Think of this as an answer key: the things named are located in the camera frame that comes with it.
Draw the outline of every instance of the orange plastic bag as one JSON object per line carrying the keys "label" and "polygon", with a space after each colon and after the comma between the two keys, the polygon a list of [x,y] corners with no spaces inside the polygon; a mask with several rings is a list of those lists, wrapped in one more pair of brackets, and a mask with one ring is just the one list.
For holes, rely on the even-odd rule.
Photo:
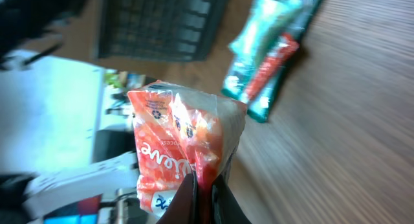
{"label": "orange plastic bag", "polygon": [[201,215],[208,216],[212,183],[219,174],[228,177],[246,106],[160,81],[130,91],[128,97],[135,112],[141,208],[161,217],[184,176],[195,170]]}

